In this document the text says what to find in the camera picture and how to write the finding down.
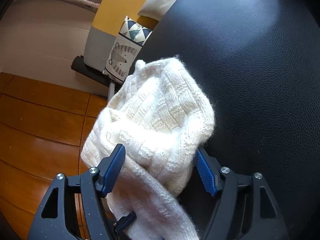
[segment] wall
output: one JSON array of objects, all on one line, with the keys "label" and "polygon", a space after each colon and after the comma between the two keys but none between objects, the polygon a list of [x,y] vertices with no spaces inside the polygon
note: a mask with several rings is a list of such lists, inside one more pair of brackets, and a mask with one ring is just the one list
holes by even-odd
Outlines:
[{"label": "wall", "polygon": [[58,0],[13,3],[0,21],[0,71],[107,96],[105,86],[70,68],[84,54],[93,18]]}]

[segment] metal screw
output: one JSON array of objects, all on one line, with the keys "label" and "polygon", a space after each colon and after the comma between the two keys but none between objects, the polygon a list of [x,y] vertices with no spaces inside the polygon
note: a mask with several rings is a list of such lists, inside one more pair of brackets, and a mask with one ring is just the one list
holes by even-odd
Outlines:
[{"label": "metal screw", "polygon": [[97,167],[91,167],[91,168],[89,169],[89,172],[90,172],[91,174],[95,174],[95,173],[97,173],[97,171],[98,171],[98,168],[97,168]]},{"label": "metal screw", "polygon": [[221,172],[224,174],[228,174],[230,172],[230,169],[228,167],[222,167]]},{"label": "metal screw", "polygon": [[260,172],[256,172],[254,174],[254,176],[257,178],[257,179],[262,179],[262,174]]},{"label": "metal screw", "polygon": [[63,173],[59,173],[59,174],[56,176],[56,178],[57,178],[58,180],[63,179],[63,178],[64,178],[64,174],[63,174]]}]

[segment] knitted fabric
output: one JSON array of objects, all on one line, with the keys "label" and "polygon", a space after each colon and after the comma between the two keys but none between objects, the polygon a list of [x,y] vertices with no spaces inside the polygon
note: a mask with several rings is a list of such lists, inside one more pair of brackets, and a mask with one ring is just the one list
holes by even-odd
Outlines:
[{"label": "knitted fabric", "polygon": [[209,100],[178,59],[137,61],[81,152],[91,167],[117,143],[125,146],[126,159],[107,201],[117,219],[136,212],[127,230],[132,240],[199,239],[175,197],[190,178],[198,145],[213,128]]}]

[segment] geometric patterned pillow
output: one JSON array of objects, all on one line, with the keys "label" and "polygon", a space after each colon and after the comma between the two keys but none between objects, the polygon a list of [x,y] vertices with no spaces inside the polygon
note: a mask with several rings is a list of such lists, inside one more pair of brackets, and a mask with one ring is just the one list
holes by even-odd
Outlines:
[{"label": "geometric patterned pillow", "polygon": [[151,30],[126,16],[102,73],[122,83],[151,33]]}]

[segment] leather texture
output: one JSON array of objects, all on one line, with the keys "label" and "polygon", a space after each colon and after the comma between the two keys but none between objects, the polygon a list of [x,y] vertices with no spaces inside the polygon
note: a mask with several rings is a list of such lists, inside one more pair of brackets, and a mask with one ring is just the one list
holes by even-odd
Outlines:
[{"label": "leather texture", "polygon": [[[301,0],[177,0],[137,59],[179,55],[212,102],[205,146],[240,174],[261,172],[291,239],[320,200],[320,29]],[[203,232],[213,205],[196,171],[181,203]]]}]

